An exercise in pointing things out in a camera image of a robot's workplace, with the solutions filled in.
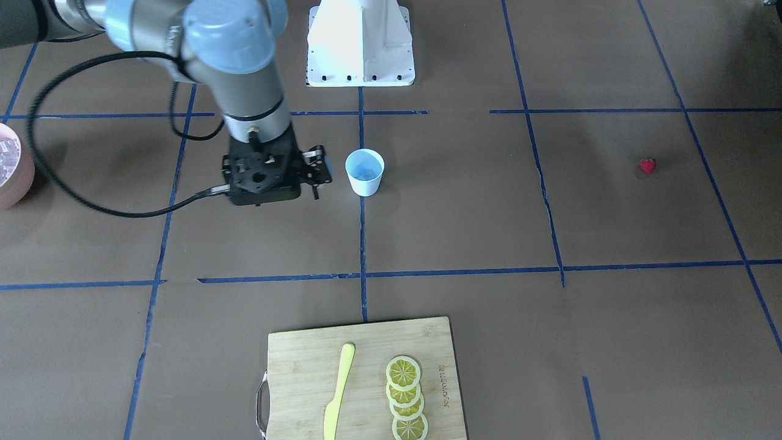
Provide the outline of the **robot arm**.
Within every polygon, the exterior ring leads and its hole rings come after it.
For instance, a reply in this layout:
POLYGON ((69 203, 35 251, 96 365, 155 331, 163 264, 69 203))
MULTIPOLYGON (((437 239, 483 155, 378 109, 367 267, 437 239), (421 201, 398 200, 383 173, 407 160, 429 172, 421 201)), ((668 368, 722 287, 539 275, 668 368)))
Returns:
POLYGON ((3 1, 2 48, 106 34, 119 53, 66 70, 37 94, 27 114, 28 147, 37 167, 70 197, 95 211, 129 217, 81 197, 67 186, 37 147, 35 123, 47 96, 64 81, 109 62, 143 59, 176 83, 203 84, 217 103, 231 139, 223 158, 223 186, 214 186, 144 217, 176 211, 196 200, 225 195, 231 203, 291 200, 301 186, 316 189, 321 147, 297 147, 276 65, 276 37, 287 21, 283 1, 3 1))

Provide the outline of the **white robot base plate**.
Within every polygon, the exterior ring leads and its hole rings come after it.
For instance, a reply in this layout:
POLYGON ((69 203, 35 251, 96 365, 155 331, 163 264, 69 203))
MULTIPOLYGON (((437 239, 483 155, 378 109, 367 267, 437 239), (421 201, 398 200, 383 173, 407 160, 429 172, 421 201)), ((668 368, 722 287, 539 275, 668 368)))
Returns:
POLYGON ((416 79, 411 17, 397 1, 321 1, 309 10, 305 83, 405 87, 416 79))

